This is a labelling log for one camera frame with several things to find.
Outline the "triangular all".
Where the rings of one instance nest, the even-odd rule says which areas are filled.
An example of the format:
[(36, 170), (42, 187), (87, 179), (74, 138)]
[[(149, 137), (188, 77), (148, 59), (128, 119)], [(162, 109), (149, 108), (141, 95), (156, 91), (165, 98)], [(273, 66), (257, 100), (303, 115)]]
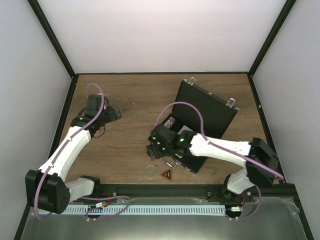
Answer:
[(163, 177), (164, 179), (168, 180), (168, 181), (172, 181), (173, 177), (172, 177), (172, 168), (168, 168), (167, 170), (163, 171), (160, 176)]

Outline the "purple chip stack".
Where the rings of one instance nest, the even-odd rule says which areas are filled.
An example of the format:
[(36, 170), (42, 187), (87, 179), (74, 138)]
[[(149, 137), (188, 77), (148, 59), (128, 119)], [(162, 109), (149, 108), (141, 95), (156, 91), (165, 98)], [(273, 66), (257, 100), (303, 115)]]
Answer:
[(170, 116), (165, 122), (164, 122), (164, 126), (168, 129), (170, 129), (176, 122), (176, 119), (172, 116)]

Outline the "black poker case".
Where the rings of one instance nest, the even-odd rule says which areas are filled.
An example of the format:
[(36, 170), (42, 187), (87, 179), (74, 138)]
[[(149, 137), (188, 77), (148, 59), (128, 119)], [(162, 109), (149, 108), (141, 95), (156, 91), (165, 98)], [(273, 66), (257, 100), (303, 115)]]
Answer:
[[(189, 80), (182, 80), (175, 98), (176, 102), (185, 102), (193, 105), (201, 113), (203, 130), (207, 137), (220, 139), (239, 111), (235, 100), (231, 103), (221, 99), (213, 93), (197, 86)], [(183, 126), (193, 132), (201, 132), (201, 120), (198, 113), (185, 104), (175, 104), (170, 114), (160, 123), (163, 125), (169, 117), (174, 117), (176, 122), (169, 128), (178, 134)]]

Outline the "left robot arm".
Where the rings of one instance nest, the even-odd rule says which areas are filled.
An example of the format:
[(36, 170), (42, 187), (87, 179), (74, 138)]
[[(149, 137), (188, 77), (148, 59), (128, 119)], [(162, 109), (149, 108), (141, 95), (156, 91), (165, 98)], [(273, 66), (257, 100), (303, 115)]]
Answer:
[(66, 182), (66, 177), (77, 156), (96, 132), (121, 117), (120, 110), (110, 106), (107, 97), (89, 95), (86, 107), (71, 121), (65, 138), (55, 152), (38, 170), (29, 170), (25, 175), (27, 204), (34, 209), (61, 214), (70, 202), (83, 197), (97, 202), (102, 196), (98, 178), (83, 175)]

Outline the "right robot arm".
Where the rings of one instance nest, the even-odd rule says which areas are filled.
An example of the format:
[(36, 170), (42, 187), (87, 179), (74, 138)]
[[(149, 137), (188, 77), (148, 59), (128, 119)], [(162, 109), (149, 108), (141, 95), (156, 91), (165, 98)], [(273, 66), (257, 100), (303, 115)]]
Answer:
[(205, 157), (240, 166), (241, 170), (227, 177), (226, 186), (222, 188), (223, 198), (229, 202), (254, 186), (272, 187), (274, 180), (282, 177), (278, 172), (278, 156), (260, 138), (230, 141), (186, 129), (175, 132), (159, 124), (151, 131), (148, 141), (146, 153), (152, 160), (166, 156), (178, 159)]

